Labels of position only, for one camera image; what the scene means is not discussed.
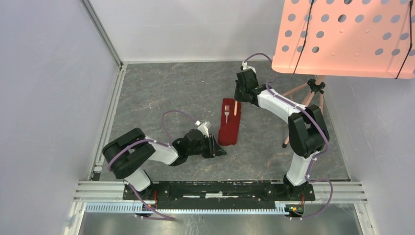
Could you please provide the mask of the dark red cloth napkin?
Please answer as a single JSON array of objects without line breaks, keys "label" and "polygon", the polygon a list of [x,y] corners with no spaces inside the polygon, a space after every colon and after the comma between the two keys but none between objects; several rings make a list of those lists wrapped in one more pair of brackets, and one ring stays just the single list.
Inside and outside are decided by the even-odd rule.
[{"label": "dark red cloth napkin", "polygon": [[[221,108],[221,124],[218,132],[218,143],[222,146],[236,145],[238,140],[238,131],[241,119],[241,102],[238,101],[237,116],[233,115],[235,99],[224,98]],[[225,105],[230,106],[230,114],[228,123],[225,123],[224,108]]]}]

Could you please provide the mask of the metal fork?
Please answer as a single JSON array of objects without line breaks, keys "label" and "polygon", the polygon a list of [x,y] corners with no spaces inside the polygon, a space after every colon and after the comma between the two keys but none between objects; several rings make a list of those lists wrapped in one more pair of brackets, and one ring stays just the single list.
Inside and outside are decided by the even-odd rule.
[{"label": "metal fork", "polygon": [[230,114],[230,106],[225,105],[225,108],[224,108],[225,123],[228,123],[229,114]]}]

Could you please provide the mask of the wooden handled spoon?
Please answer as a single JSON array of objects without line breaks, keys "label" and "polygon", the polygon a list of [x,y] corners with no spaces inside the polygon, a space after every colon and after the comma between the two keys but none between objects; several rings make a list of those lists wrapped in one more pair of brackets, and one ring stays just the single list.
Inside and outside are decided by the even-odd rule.
[{"label": "wooden handled spoon", "polygon": [[233,115],[235,117],[237,116],[237,112],[238,112],[238,101],[235,101],[235,103],[234,103],[234,110],[233,110]]}]

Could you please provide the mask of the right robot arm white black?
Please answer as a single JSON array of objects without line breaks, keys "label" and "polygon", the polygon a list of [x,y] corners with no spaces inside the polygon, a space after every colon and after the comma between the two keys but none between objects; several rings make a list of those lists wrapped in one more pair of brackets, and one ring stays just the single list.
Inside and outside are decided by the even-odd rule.
[{"label": "right robot arm white black", "polygon": [[283,178],[282,192],[287,199],[295,200],[306,192],[311,168],[327,150],[329,134],[321,109],[291,101],[268,84],[260,85],[252,69],[242,70],[236,76],[234,98],[237,101],[268,110],[288,124],[293,158]]}]

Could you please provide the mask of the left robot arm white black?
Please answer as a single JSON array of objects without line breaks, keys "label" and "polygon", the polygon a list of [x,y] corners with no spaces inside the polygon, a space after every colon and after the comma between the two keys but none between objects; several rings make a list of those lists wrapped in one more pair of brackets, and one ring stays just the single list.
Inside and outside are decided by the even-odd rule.
[{"label": "left robot arm white black", "polygon": [[191,129],[182,138],[167,144],[146,136],[140,128],[134,128],[105,145],[102,154],[108,163],[108,170],[117,179],[132,185],[136,195],[145,200],[154,193],[152,181],[142,169],[146,161],[178,166],[185,163],[190,156],[201,155],[209,159],[227,153],[214,135],[205,135],[198,129]]}]

